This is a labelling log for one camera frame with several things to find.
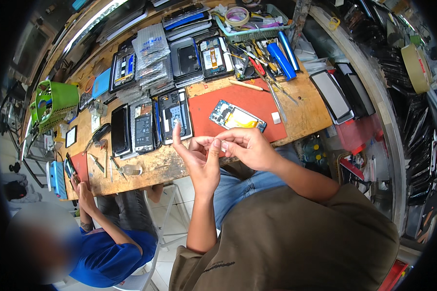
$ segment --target hand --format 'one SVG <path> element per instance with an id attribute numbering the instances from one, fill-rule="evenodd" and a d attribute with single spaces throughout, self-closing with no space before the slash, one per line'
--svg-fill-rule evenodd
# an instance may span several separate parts
<path id="1" fill-rule="evenodd" d="M 76 195 L 79 199 L 79 206 L 82 207 L 85 212 L 91 214 L 97 209 L 97 206 L 95 206 L 94 196 L 92 195 L 92 192 L 87 189 L 86 182 L 80 182 L 79 184 L 76 184 L 76 178 L 78 178 L 78 175 L 73 173 L 71 176 L 71 184 L 76 189 Z"/>
<path id="2" fill-rule="evenodd" d="M 220 181 L 220 140 L 213 137 L 193 137 L 189 148 L 180 139 L 181 126 L 173 130 L 173 148 L 185 162 L 186 169 L 196 191 L 196 197 L 212 197 Z"/>
<path id="3" fill-rule="evenodd" d="M 222 147 L 226 150 L 225 156 L 236 156 L 253 170 L 272 171 L 278 160 L 282 159 L 257 128 L 233 128 L 215 138 L 224 141 Z"/>

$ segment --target tattoo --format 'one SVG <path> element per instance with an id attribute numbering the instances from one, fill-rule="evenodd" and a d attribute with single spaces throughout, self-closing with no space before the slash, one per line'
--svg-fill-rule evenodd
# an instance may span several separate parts
<path id="1" fill-rule="evenodd" d="M 94 224 L 92 222 L 90 224 L 85 224 L 84 222 L 81 222 L 81 228 L 86 232 L 90 232 L 94 229 Z"/>

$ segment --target shelf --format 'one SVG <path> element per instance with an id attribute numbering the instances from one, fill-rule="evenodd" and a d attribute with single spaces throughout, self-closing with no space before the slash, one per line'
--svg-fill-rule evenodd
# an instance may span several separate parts
<path id="1" fill-rule="evenodd" d="M 393 188 L 392 221 L 396 224 L 401 236 L 406 226 L 406 162 L 393 104 L 390 101 L 384 79 L 376 66 L 377 62 L 372 57 L 368 58 L 358 45 L 350 40 L 350 36 L 341 27 L 335 31 L 330 30 L 328 24 L 332 16 L 322 8 L 311 6 L 309 15 L 317 21 L 350 60 L 382 122 L 390 158 Z"/>

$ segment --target tape roll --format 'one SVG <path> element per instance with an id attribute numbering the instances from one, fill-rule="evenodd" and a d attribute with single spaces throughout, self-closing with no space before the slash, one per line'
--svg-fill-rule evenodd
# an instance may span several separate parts
<path id="1" fill-rule="evenodd" d="M 249 11 L 243 7 L 233 7 L 225 13 L 225 23 L 231 26 L 242 26 L 249 21 Z"/>
<path id="2" fill-rule="evenodd" d="M 414 91 L 417 94 L 428 92 L 432 75 L 422 50 L 418 50 L 414 44 L 409 44 L 401 49 L 401 55 Z"/>

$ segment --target blue shirt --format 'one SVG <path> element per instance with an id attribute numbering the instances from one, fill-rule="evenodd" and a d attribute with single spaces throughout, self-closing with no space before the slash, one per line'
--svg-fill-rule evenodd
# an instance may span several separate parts
<path id="1" fill-rule="evenodd" d="M 84 231 L 81 227 L 81 257 L 70 273 L 74 279 L 92 287 L 111 287 L 131 275 L 137 268 L 152 260 L 157 240 L 138 230 L 123 230 L 143 249 L 131 243 L 116 244 L 102 228 Z"/>

